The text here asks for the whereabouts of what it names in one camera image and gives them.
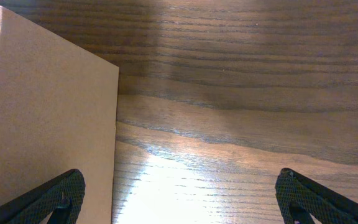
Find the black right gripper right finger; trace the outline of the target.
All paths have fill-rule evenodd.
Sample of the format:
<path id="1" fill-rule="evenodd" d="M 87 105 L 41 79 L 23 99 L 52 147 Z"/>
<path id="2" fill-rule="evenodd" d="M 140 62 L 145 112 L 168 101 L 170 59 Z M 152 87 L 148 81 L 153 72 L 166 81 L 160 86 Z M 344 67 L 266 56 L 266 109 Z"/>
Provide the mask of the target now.
<path id="1" fill-rule="evenodd" d="M 358 203 L 301 175 L 283 168 L 275 183 L 276 199 L 284 223 L 355 223 Z"/>

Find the brown cardboard box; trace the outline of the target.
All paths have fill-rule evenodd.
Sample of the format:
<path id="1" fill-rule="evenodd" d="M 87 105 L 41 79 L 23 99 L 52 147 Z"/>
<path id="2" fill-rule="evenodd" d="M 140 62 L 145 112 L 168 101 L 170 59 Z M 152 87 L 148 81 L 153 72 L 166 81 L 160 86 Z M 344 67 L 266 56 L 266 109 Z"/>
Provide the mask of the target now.
<path id="1" fill-rule="evenodd" d="M 70 169 L 110 223 L 119 69 L 0 6 L 0 206 Z"/>

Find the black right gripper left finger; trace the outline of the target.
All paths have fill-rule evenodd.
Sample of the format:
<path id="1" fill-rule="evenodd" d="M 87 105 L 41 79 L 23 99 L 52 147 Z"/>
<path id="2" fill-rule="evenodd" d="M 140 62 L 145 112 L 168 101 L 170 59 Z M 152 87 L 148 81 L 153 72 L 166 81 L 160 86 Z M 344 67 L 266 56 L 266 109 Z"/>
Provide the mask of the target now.
<path id="1" fill-rule="evenodd" d="M 0 206 L 0 223 L 76 223 L 85 197 L 85 180 L 71 169 Z"/>

